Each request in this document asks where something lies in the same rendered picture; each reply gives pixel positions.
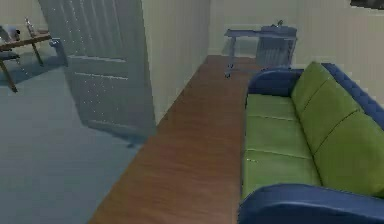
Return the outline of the blue grey chair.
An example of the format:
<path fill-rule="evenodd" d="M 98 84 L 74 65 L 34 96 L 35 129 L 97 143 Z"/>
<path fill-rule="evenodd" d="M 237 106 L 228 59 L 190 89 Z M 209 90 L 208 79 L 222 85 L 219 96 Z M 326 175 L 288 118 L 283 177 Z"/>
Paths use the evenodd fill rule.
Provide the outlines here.
<path fill-rule="evenodd" d="M 61 40 L 59 38 L 52 38 L 49 42 L 49 45 L 55 49 L 56 54 L 62 64 L 67 66 L 68 60 Z"/>

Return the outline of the blue desk with drawers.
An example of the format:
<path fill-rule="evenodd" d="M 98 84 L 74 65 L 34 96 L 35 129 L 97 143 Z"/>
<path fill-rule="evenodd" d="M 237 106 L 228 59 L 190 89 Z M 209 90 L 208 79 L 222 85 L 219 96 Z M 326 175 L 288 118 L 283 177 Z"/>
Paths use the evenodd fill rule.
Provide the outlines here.
<path fill-rule="evenodd" d="M 229 78 L 235 67 L 235 45 L 238 38 L 258 38 L 255 61 L 261 68 L 290 67 L 297 42 L 297 29 L 275 25 L 262 26 L 259 30 L 228 29 L 230 38 L 229 60 L 224 76 Z"/>

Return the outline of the blue and green sofa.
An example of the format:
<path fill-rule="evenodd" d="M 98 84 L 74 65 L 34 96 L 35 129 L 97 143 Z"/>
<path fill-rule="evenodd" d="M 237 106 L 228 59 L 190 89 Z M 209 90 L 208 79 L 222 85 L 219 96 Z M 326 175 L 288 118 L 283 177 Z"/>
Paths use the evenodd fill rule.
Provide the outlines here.
<path fill-rule="evenodd" d="M 332 63 L 249 82 L 238 224 L 384 224 L 384 107 Z"/>

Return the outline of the clear glass bottle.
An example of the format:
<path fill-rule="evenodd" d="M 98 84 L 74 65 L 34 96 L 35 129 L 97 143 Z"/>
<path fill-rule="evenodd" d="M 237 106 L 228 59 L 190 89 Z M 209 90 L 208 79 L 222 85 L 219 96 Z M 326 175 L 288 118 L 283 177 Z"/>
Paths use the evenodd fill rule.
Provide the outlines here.
<path fill-rule="evenodd" d="M 30 22 L 30 20 L 28 19 L 28 17 L 25 17 L 25 22 L 26 22 L 26 27 L 27 27 L 27 30 L 28 30 L 28 33 L 29 35 L 33 38 L 35 37 L 35 32 L 34 32 L 34 28 L 33 28 L 33 25 L 32 23 Z"/>

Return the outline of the grey panelled room door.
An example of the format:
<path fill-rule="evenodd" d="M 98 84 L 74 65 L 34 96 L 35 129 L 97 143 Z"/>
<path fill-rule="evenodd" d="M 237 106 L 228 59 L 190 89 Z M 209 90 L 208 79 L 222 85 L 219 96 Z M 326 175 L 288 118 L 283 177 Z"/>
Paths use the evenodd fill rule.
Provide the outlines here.
<path fill-rule="evenodd" d="M 141 0 L 38 0 L 67 56 L 81 122 L 118 135 L 156 131 Z"/>

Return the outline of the dark framed wall picture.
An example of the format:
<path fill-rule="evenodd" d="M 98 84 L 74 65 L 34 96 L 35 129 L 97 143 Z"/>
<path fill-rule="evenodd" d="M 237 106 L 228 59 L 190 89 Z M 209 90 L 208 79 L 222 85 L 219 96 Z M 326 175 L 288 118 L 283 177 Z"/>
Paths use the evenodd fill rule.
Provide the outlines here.
<path fill-rule="evenodd" d="M 350 0 L 351 6 L 384 10 L 384 0 Z"/>

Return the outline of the brown wooden table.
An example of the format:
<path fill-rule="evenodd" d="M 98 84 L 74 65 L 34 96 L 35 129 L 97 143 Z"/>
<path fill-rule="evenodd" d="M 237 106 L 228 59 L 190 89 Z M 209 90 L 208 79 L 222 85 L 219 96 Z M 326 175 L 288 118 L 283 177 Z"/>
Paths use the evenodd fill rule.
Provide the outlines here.
<path fill-rule="evenodd" d="M 37 36 L 35 36 L 33 38 L 31 37 L 31 38 L 24 39 L 24 40 L 19 40 L 19 41 L 14 41 L 14 42 L 2 44 L 2 45 L 0 45 L 0 50 L 13 49 L 13 48 L 18 48 L 18 47 L 22 47 L 22 46 L 31 45 L 39 65 L 40 66 L 44 66 L 44 63 L 43 63 L 42 58 L 40 56 L 40 53 L 37 50 L 36 44 L 40 43 L 40 42 L 43 42 L 43 41 L 48 41 L 50 39 L 51 39 L 51 35 L 49 33 L 41 34 L 41 35 L 37 35 Z M 8 85 L 9 85 L 10 89 L 14 93 L 16 93 L 17 92 L 17 88 L 16 88 L 15 83 L 13 82 L 13 80 L 12 80 L 8 70 L 7 70 L 7 68 L 6 68 L 5 61 L 7 61 L 7 60 L 1 60 L 0 59 L 0 68 L 3 71 L 3 74 L 5 76 L 5 79 L 6 79 L 7 83 L 8 83 Z"/>

